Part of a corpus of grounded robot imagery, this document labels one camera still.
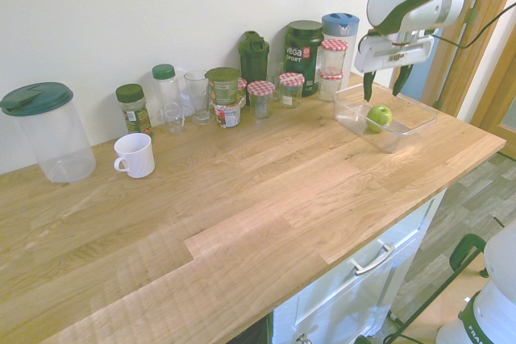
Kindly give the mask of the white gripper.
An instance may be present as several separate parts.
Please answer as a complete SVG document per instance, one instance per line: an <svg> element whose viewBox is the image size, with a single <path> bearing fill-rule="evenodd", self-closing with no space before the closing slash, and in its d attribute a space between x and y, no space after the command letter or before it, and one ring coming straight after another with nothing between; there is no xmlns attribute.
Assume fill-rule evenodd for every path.
<svg viewBox="0 0 516 344"><path fill-rule="evenodd" d="M393 96L397 96L408 78L413 64L424 62L431 54L434 38L422 32L409 33L408 41L397 42L402 34L365 35L358 43L355 68L364 73L364 99L369 102L372 97L372 84L375 71L396 68L397 77L393 83Z"/></svg>

